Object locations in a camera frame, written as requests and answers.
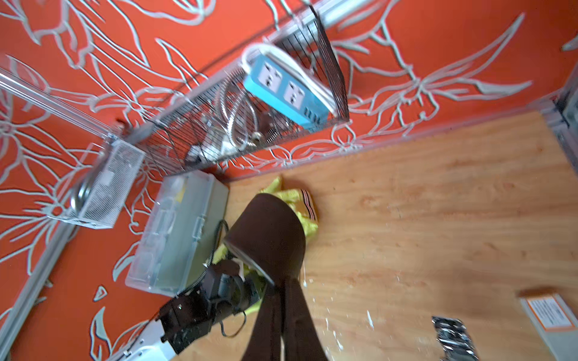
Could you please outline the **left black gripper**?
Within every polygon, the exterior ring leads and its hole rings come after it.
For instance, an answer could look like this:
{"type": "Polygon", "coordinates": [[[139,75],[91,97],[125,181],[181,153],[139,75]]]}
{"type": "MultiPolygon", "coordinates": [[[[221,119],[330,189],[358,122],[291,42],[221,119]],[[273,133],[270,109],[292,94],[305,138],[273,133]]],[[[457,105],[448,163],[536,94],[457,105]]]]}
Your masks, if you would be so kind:
{"type": "Polygon", "coordinates": [[[235,260],[221,260],[206,269],[203,279],[191,290],[184,291],[167,302],[159,311],[157,320],[164,334],[160,337],[177,354],[199,338],[208,335],[213,326],[221,326],[227,334],[224,320],[242,314],[262,297],[262,277],[256,271],[245,272],[235,260]]]}

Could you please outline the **lime green trousers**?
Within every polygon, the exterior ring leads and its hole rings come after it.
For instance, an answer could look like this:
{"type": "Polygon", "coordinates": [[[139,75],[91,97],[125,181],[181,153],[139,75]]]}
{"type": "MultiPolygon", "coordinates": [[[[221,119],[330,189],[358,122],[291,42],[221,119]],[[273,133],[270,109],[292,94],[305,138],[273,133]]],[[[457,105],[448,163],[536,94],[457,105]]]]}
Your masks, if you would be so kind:
{"type": "MultiPolygon", "coordinates": [[[[291,208],[291,210],[299,219],[301,226],[303,227],[303,231],[306,237],[306,246],[311,242],[311,240],[314,239],[314,237],[316,237],[319,231],[319,218],[316,214],[315,205],[309,191],[297,188],[284,190],[282,176],[278,176],[269,186],[261,189],[259,193],[275,196],[282,200],[286,205],[288,205],[289,208],[291,208]]],[[[224,242],[221,242],[214,253],[212,263],[216,264],[221,260],[224,260],[228,251],[229,250],[227,249],[227,246],[224,244],[224,242]]],[[[261,303],[261,301],[258,301],[249,307],[245,311],[245,314],[250,315],[258,312],[261,303]]]]}

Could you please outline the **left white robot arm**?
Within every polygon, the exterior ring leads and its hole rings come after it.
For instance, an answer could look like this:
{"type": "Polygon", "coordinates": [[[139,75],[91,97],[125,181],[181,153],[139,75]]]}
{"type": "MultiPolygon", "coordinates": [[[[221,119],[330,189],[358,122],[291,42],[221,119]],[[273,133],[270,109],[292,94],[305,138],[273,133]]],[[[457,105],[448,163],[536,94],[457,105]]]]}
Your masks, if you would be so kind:
{"type": "Polygon", "coordinates": [[[242,314],[263,296],[264,278],[236,260],[221,260],[209,266],[203,279],[191,290],[179,293],[163,305],[129,344],[110,360],[171,360],[196,340],[209,335],[213,326],[242,314]]]}

